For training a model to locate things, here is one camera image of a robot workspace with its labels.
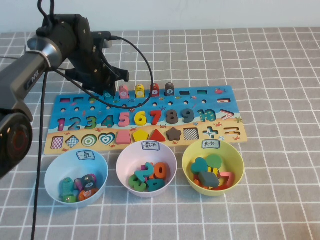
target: yellow bowl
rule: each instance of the yellow bowl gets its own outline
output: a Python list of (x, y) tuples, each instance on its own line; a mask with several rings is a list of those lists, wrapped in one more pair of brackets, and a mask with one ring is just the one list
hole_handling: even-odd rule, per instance
[[(194, 174), (191, 172), (191, 165), (196, 158), (206, 158), (208, 155), (216, 154), (222, 157), (222, 166), (220, 172), (234, 173), (234, 182), (232, 187), (225, 190), (204, 189), (193, 182)], [(242, 179), (245, 173), (245, 163), (240, 153), (229, 143), (217, 139), (199, 140), (191, 144), (184, 152), (182, 157), (183, 172), (194, 190), (206, 196), (220, 196), (233, 189)]]

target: number 7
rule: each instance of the number 7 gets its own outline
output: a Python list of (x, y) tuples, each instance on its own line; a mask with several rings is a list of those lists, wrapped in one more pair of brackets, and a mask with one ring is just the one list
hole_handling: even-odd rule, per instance
[(152, 121), (152, 125), (157, 125), (157, 123), (159, 122), (160, 118), (161, 118), (161, 110), (154, 110), (150, 112), (150, 116), (154, 117), (153, 121)]

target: heart shape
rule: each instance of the heart shape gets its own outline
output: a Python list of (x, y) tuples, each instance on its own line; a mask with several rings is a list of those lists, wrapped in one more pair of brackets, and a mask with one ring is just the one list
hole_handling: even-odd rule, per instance
[(114, 133), (102, 133), (100, 136), (99, 136), (99, 141), (101, 143), (103, 143), (104, 145), (109, 145), (111, 144), (116, 138), (116, 135)]
[(202, 157), (197, 157), (195, 162), (191, 165), (191, 172), (193, 174), (199, 174), (200, 172), (207, 172), (208, 164)]

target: checkered square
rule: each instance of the checkered square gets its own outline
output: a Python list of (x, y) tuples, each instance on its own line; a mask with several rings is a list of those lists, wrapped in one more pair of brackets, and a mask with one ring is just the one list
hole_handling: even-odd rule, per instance
[(199, 132), (197, 128), (185, 128), (183, 129), (184, 140), (198, 140)]
[(64, 142), (63, 136), (56, 136), (52, 139), (51, 149), (61, 149)]
[(78, 144), (79, 139), (75, 136), (70, 137), (65, 143), (72, 149), (75, 145)]

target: plus sign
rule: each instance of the plus sign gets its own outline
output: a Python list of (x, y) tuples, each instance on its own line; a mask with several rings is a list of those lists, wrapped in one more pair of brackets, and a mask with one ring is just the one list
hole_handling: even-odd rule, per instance
[(217, 135), (219, 132), (216, 130), (213, 130), (211, 126), (207, 127), (207, 131), (203, 131), (203, 134), (208, 135), (210, 138), (214, 139), (215, 135)]

